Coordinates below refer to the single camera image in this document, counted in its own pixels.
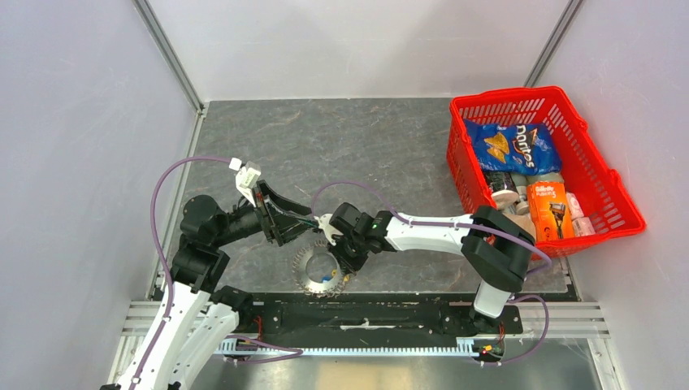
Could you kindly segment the steel disc with keyrings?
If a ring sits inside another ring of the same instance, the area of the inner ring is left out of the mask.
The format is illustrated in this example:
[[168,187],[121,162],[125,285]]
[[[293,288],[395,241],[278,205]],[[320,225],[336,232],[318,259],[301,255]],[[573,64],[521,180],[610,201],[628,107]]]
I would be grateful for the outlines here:
[[[292,276],[298,288],[314,297],[334,297],[345,290],[348,276],[329,252],[327,240],[317,240],[300,248],[292,260]],[[324,276],[331,281],[321,283]]]

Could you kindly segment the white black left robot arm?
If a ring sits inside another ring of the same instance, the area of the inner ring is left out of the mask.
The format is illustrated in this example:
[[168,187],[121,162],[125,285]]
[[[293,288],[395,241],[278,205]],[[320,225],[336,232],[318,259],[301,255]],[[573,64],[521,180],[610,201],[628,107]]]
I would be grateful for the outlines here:
[[158,313],[128,368],[107,388],[190,388],[225,337],[247,331],[255,320],[249,293],[218,286],[230,260],[222,247],[258,233],[284,245],[313,228],[311,214],[264,180],[230,211],[208,195],[190,199]]

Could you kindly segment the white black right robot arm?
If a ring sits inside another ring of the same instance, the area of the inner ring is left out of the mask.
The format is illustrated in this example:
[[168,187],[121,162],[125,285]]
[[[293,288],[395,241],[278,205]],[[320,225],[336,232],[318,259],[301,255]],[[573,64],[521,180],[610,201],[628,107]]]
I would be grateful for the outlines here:
[[535,238],[497,209],[480,206],[456,217],[418,217],[380,211],[370,216],[349,203],[317,219],[330,251],[348,274],[370,254],[425,250],[464,257],[481,278],[470,325],[490,332],[501,323],[508,300],[522,291]]

